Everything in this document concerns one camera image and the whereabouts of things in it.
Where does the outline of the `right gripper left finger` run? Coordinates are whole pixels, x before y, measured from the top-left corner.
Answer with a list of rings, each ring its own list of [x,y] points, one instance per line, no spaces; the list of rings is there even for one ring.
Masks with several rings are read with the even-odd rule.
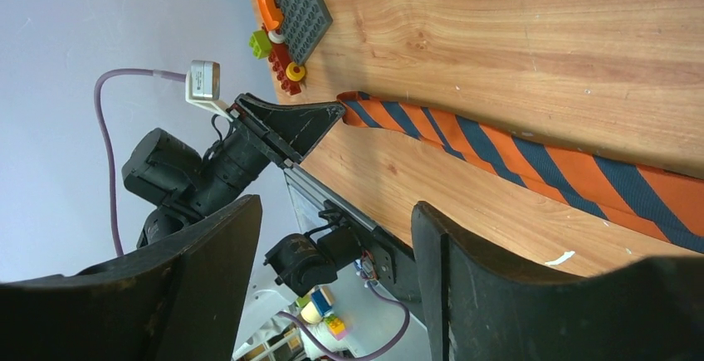
[[[2,284],[2,359],[229,360],[261,223],[246,195],[77,275]]]

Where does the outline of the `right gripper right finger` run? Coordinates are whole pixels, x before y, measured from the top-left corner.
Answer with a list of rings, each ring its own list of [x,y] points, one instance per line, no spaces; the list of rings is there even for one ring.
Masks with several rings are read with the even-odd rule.
[[[518,256],[427,202],[411,228],[434,360],[703,357],[699,256],[650,256],[584,278]]]

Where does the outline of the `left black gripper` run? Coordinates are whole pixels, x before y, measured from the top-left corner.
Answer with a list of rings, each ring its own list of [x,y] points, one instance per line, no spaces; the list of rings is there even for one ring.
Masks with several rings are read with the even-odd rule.
[[[250,93],[239,95],[229,111],[227,136],[203,156],[203,203],[227,205],[269,163],[300,163],[345,114],[337,101],[278,105]]]

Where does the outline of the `orange navy striped tie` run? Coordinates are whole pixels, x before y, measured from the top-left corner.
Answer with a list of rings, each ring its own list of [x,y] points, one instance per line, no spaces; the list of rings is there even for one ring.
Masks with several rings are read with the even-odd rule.
[[[446,110],[338,95],[343,121],[387,129],[441,149],[488,173],[622,227],[703,251],[703,181],[642,164],[519,138]]]

